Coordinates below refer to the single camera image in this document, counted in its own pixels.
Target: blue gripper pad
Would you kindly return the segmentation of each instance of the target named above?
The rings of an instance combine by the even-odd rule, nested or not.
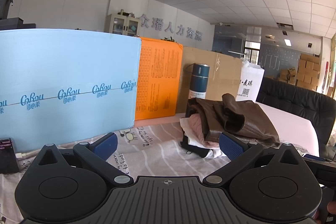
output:
[[[219,136],[219,148],[230,160],[234,160],[244,153],[243,147],[224,134]]]
[[[118,137],[113,132],[92,143],[89,149],[103,160],[107,160],[118,147]]]

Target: cartoon print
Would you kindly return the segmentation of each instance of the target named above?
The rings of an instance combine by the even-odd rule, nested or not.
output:
[[[138,139],[135,137],[135,133],[132,133],[130,129],[119,130],[119,132],[121,137],[126,137],[128,143]]]

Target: window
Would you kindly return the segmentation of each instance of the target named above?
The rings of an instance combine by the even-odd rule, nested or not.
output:
[[[258,64],[260,51],[260,43],[245,41],[244,53],[245,59],[247,59],[252,64]]]

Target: ceiling light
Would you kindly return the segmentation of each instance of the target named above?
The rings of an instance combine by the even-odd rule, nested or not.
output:
[[[292,45],[291,41],[289,39],[285,39],[285,43],[286,43],[287,46],[291,46]]]

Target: ceiling vent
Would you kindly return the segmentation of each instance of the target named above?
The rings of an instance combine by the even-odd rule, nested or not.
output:
[[[278,23],[277,22],[277,25],[281,29],[294,30],[293,25],[290,25],[290,24]]]

